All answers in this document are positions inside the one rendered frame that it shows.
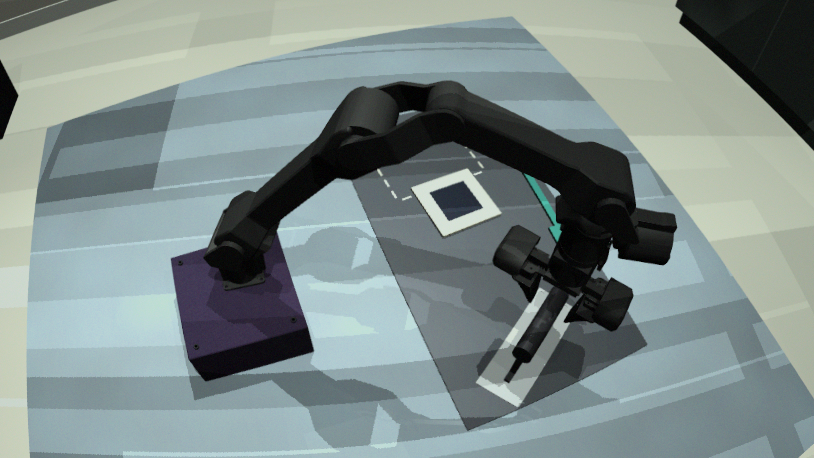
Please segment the teal trowel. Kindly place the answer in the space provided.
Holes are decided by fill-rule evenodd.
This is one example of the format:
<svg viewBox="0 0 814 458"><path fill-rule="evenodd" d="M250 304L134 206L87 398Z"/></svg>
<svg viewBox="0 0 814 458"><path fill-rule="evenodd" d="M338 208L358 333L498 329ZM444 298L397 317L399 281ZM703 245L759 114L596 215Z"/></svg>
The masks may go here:
<svg viewBox="0 0 814 458"><path fill-rule="evenodd" d="M526 181L530 185L530 187L531 187L532 191L534 192L535 196L537 197L538 201L542 205L543 210L546 213L547 217L549 217L549 219L551 220L553 226L549 227L548 230L551 233L553 240L555 240L555 242L557 244L557 242L559 240L559 236L560 236L562 231L560 231L560 225L561 224L556 222L556 214L554 213L553 209L551 208L551 205L548 202L545 195L541 192L540 187L537 184L534 177L531 177L531 176L529 176L529 175L527 175L527 174L525 174L523 172L521 172L521 173L525 177Z"/></svg>

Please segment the white square tile with dark square center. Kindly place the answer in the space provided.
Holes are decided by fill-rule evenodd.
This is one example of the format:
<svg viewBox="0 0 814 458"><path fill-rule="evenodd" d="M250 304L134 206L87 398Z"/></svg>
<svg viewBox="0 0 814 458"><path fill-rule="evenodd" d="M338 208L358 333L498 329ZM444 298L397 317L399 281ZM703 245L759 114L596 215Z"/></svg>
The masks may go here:
<svg viewBox="0 0 814 458"><path fill-rule="evenodd" d="M468 168L411 190L443 238L501 215Z"/></svg>

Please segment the small trowel with black handle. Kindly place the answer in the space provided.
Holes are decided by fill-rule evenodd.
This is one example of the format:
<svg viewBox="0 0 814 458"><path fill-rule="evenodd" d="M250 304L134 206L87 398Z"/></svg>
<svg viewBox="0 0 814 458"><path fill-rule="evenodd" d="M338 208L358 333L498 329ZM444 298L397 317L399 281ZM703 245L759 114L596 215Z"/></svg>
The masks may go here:
<svg viewBox="0 0 814 458"><path fill-rule="evenodd" d="M539 287L476 384L519 407L571 323L568 295Z"/></svg>

